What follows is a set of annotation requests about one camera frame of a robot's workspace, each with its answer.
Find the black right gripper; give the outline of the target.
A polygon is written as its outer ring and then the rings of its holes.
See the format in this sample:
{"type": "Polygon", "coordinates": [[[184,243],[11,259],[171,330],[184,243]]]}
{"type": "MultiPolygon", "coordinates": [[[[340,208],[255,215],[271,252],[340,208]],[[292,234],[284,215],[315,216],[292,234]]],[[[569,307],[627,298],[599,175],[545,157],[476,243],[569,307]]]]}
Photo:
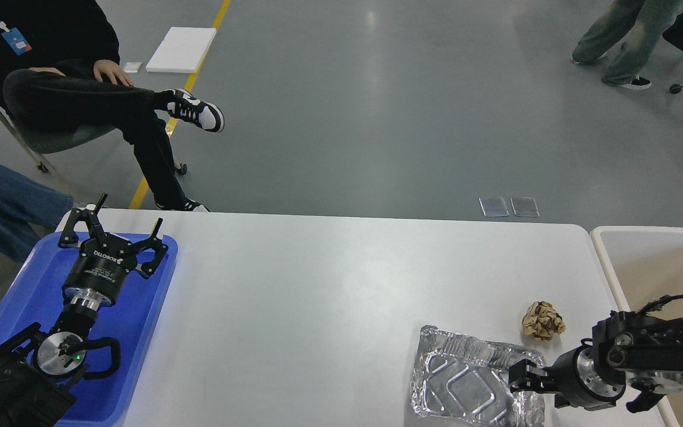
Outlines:
{"type": "Polygon", "coordinates": [[[615,406],[624,395],[624,386],[600,378],[591,350],[590,346],[577,347],[559,356],[551,367],[540,368],[529,359],[521,359],[509,367],[510,392],[555,394],[556,409],[570,406],[596,411],[615,406]]]}

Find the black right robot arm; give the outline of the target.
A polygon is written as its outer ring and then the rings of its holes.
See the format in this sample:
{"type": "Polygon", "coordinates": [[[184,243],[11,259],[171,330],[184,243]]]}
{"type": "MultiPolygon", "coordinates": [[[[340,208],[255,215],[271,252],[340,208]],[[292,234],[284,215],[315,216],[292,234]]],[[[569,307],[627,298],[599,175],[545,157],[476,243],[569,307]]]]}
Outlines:
{"type": "Polygon", "coordinates": [[[592,328],[592,337],[540,368],[526,359],[509,368],[512,391],[553,394],[557,408],[588,411],[616,405],[626,386],[640,394],[628,402],[629,412],[650,410],[683,384],[683,318],[651,316],[673,301],[671,295],[649,302],[639,311],[612,311],[592,328]]]}

